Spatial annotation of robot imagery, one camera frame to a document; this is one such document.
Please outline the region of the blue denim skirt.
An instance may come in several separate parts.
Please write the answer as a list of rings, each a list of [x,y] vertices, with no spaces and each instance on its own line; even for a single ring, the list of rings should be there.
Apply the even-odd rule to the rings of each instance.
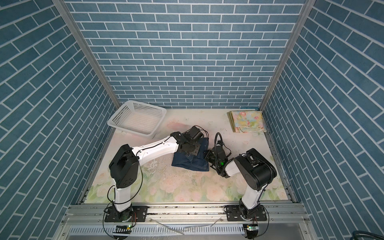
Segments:
[[[188,155],[186,153],[174,153],[172,167],[184,168],[196,172],[208,172],[209,163],[205,160],[205,151],[208,150],[209,138],[201,138],[198,141],[201,144],[198,154]]]

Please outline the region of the olive green skirt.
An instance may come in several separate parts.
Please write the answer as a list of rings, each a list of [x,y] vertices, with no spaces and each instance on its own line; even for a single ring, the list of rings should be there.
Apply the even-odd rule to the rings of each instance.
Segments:
[[[229,118],[229,122],[230,122],[230,126],[232,128],[232,131],[234,133],[236,133],[236,126],[235,126],[235,122],[234,122],[234,117],[233,117],[232,111],[227,112],[227,115],[228,115],[228,118]]]

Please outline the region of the floral pastel skirt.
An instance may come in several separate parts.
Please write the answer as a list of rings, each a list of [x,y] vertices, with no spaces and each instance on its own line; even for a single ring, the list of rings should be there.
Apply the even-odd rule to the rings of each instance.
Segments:
[[[265,133],[265,121],[260,111],[232,111],[236,133]]]

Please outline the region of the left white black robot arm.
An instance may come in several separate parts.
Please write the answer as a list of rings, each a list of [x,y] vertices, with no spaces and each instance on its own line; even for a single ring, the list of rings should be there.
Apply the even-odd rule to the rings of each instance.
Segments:
[[[128,144],[119,148],[109,164],[110,174],[114,180],[115,199],[108,199],[113,204],[113,210],[118,214],[133,212],[131,185],[142,173],[142,165],[167,154],[175,154],[182,163],[193,163],[200,158],[208,147],[209,138],[204,137],[205,130],[196,126],[184,133],[174,132],[157,142],[130,147]]]

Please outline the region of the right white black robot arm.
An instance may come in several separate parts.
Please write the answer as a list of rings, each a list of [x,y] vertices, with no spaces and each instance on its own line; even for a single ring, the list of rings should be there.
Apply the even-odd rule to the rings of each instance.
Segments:
[[[240,215],[245,220],[255,217],[257,211],[261,209],[260,200],[263,192],[277,176],[275,167],[254,148],[229,159],[223,147],[217,145],[205,151],[204,157],[221,177],[230,178],[238,173],[243,176],[247,188],[239,201]]]

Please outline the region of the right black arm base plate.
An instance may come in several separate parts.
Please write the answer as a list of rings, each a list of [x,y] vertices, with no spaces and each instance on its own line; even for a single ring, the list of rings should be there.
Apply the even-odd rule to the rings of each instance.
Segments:
[[[267,221],[267,213],[262,205],[248,210],[243,205],[226,205],[224,206],[224,212],[227,216],[227,221]]]

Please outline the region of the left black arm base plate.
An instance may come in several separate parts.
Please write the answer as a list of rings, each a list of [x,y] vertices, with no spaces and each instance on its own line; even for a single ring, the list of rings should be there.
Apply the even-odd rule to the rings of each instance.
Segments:
[[[148,212],[147,206],[131,206],[119,212],[114,206],[105,209],[104,221],[107,223],[137,223],[145,222]]]

